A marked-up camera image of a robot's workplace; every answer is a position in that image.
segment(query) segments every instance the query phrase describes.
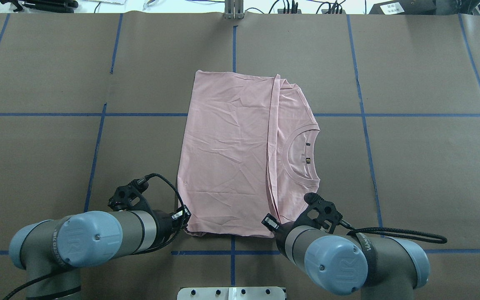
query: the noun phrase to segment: robotic arm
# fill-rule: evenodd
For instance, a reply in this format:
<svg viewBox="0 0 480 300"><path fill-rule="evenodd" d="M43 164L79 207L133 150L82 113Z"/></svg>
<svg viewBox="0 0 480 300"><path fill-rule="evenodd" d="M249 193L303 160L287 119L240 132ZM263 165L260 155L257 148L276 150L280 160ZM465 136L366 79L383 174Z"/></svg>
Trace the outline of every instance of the robotic arm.
<svg viewBox="0 0 480 300"><path fill-rule="evenodd" d="M160 177L175 190L181 203L177 212L151 209L142 192L152 177ZM12 238L8 253L16 267L27 270L29 282L5 299L30 286L27 299L80 300L79 268L162 249L190 218L177 189L155 173L118 187L108 206L114 211L88 211L21 228Z"/></svg>
<svg viewBox="0 0 480 300"><path fill-rule="evenodd" d="M281 254L318 286L336 295L349 295L362 288L363 300L412 300L413 289L427 283L429 260L417 243L397 237L447 243L441 235L413 230L379 227L356 230L342 220L332 202L318 194L306 194L305 201L309 206L295 222L279 224L268 214L262 223L274 232ZM309 218L311 211L318 212L318 216ZM351 231L346 236L334 235L337 225ZM387 237L372 238L362 232Z"/></svg>

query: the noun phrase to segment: wrinkled cloth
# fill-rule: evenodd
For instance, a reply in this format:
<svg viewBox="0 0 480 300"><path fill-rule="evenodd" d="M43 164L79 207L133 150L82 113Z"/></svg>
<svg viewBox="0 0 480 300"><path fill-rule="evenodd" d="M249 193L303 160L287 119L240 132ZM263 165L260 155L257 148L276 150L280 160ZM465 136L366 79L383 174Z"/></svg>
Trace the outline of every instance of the wrinkled cloth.
<svg viewBox="0 0 480 300"><path fill-rule="evenodd" d="M177 174L188 232L273 237L265 215L295 220L318 190L319 131L301 89L279 75L196 72Z"/></svg>

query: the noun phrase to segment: pink fabric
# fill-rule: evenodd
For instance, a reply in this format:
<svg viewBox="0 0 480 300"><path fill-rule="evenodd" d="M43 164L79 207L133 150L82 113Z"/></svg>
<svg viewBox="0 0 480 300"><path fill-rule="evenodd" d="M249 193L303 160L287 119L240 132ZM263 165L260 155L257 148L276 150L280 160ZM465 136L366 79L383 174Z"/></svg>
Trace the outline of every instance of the pink fabric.
<svg viewBox="0 0 480 300"><path fill-rule="evenodd" d="M196 72L177 175L188 231L272 237L267 213L295 220L318 190L319 130L301 89L279 75Z"/></svg>

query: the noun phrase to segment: white label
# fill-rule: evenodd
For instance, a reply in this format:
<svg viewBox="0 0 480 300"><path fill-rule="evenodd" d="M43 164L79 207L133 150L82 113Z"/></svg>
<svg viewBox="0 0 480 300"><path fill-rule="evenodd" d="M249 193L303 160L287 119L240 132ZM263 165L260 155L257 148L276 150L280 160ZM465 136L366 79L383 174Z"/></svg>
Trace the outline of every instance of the white label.
<svg viewBox="0 0 480 300"><path fill-rule="evenodd" d="M405 12L399 2L381 5L380 7L385 15L395 15L396 13Z"/></svg>

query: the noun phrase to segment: folded shirt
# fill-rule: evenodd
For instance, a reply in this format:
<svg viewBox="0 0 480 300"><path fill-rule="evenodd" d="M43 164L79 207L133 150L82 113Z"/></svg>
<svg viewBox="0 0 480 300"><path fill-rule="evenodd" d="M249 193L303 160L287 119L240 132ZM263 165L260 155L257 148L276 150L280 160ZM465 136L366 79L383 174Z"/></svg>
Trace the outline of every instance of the folded shirt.
<svg viewBox="0 0 480 300"><path fill-rule="evenodd" d="M279 75L196 72L177 175L188 232L269 238L267 213L295 220L318 190L319 131L301 89Z"/></svg>

